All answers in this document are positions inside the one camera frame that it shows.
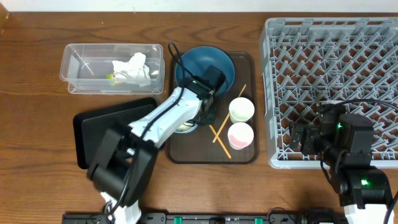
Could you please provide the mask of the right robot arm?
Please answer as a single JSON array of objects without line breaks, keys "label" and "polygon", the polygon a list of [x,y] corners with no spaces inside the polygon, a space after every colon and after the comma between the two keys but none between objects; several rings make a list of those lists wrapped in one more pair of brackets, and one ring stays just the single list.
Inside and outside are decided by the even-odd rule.
[{"label": "right robot arm", "polygon": [[320,156],[323,173],[339,197],[348,223],[393,223],[397,195],[387,175],[371,165],[371,120],[351,113],[327,112],[320,125],[295,123],[290,146]]}]

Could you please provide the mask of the yellow snack wrapper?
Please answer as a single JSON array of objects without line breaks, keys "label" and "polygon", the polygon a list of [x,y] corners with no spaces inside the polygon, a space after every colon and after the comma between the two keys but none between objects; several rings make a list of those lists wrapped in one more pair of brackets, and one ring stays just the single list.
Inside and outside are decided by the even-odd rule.
[{"label": "yellow snack wrapper", "polygon": [[115,86],[118,84],[118,79],[116,78],[115,73],[107,74],[106,78],[109,80],[109,84],[111,86]]}]

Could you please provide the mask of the white cup green inside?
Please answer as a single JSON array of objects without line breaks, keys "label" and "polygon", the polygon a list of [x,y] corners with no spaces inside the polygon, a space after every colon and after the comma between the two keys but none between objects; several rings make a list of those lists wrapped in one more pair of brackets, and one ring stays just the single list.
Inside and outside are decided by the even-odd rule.
[{"label": "white cup green inside", "polygon": [[229,115],[232,123],[247,122],[254,115],[255,107],[251,100],[238,97],[229,104]]}]

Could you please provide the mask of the white napkin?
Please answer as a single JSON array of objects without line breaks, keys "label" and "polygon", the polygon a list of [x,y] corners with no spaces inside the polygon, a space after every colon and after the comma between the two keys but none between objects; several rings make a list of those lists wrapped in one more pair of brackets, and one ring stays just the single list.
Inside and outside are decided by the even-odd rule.
[{"label": "white napkin", "polygon": [[128,62],[113,60],[113,70],[119,83],[132,83],[139,86],[150,85],[149,67],[145,65],[146,56],[135,53]]}]

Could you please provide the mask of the dark blue plate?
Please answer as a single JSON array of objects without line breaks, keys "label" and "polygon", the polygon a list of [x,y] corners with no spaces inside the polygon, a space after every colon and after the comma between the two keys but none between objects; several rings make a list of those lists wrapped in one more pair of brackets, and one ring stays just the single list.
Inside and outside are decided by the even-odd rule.
[{"label": "dark blue plate", "polygon": [[226,80],[216,94],[217,98],[223,97],[234,82],[234,63],[231,57],[219,48],[210,46],[195,47],[183,53],[182,60],[185,68],[191,72],[192,75],[198,77],[202,77],[210,66],[223,72]]}]

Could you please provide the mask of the light blue bowl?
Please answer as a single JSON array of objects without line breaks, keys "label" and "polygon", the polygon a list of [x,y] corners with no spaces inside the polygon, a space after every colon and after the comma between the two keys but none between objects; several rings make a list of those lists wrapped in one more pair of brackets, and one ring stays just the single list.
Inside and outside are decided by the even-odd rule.
[{"label": "light blue bowl", "polygon": [[197,126],[198,125],[196,123],[183,123],[175,130],[175,133],[187,134],[194,131],[197,128]]}]

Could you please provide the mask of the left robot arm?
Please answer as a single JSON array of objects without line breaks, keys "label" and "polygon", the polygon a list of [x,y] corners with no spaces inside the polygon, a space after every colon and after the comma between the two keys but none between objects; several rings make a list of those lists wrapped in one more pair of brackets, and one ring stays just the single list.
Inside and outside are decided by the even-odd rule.
[{"label": "left robot arm", "polygon": [[148,115],[105,132],[87,171],[105,200],[102,223],[138,222],[138,201],[149,184],[160,147],[183,123],[208,116],[223,83],[184,78]]}]

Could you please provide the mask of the white cup pink inside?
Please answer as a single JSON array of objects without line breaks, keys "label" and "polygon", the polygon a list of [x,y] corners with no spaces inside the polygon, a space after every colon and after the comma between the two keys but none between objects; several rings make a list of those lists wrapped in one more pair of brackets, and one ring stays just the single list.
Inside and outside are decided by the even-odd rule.
[{"label": "white cup pink inside", "polygon": [[235,150],[248,147],[254,139],[254,131],[247,123],[234,123],[228,129],[229,145]]}]

